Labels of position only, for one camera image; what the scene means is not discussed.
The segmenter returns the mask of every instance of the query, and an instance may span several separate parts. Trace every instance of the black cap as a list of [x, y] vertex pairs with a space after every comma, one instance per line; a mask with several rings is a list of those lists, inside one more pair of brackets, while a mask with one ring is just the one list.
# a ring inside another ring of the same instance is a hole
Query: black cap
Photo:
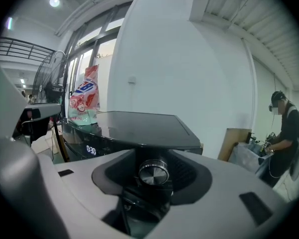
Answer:
[[279, 101], [283, 99], [286, 99], [286, 96], [282, 91], [275, 91], [271, 96], [271, 102]]

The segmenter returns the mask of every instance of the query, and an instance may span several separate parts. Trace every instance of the digital display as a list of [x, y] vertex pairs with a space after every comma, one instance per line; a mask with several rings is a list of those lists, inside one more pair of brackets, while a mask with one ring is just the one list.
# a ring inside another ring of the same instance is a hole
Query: digital display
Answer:
[[86, 146], [86, 150], [88, 153], [92, 154], [92, 155], [96, 155], [96, 150], [95, 148], [91, 147], [91, 146]]

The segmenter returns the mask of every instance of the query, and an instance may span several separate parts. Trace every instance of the metal knob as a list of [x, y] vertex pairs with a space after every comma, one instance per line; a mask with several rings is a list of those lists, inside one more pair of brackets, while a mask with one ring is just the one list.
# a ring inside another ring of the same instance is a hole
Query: metal knob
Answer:
[[167, 164], [158, 159], [147, 160], [140, 165], [139, 178], [149, 185], [162, 185], [169, 178]]

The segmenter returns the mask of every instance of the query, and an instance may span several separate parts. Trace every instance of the metal railing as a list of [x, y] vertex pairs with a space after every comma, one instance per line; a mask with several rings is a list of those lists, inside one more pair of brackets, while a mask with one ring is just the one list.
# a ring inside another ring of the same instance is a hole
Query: metal railing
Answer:
[[0, 37], [0, 56], [31, 59], [42, 62], [47, 56], [50, 63], [51, 54], [54, 50], [36, 45], [30, 42], [17, 40], [9, 37]]

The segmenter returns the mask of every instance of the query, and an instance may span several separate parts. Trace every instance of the wooden board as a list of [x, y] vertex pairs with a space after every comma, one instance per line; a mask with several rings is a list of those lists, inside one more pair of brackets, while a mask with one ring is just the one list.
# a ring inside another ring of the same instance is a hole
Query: wooden board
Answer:
[[225, 138], [223, 141], [223, 145], [221, 146], [218, 159], [228, 161], [235, 143], [245, 142], [249, 132], [251, 132], [251, 129], [228, 128], [226, 130]]

